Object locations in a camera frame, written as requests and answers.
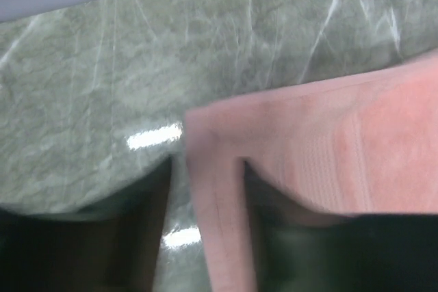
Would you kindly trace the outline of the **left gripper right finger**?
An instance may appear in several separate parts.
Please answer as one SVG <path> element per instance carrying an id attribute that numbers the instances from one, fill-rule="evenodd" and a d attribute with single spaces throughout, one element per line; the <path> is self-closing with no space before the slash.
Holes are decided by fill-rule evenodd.
<path id="1" fill-rule="evenodd" d="M 258 291 L 436 291 L 436 215 L 306 209 L 244 165 Z"/>

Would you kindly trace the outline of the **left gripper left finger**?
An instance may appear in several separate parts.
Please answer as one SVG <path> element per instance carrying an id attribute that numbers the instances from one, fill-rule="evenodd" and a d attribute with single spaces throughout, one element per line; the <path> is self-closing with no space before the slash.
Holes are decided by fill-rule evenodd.
<path id="1" fill-rule="evenodd" d="M 151 291 L 172 158 L 68 213 L 1 210 L 2 291 Z"/>

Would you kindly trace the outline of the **pink towel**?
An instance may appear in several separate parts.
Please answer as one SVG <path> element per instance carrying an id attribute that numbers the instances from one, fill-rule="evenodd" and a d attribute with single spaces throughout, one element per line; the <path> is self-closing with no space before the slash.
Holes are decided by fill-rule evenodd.
<path id="1" fill-rule="evenodd" d="M 313 212 L 437 216 L 437 54 L 189 111 L 192 201 L 214 291 L 258 291 L 244 165 Z"/>

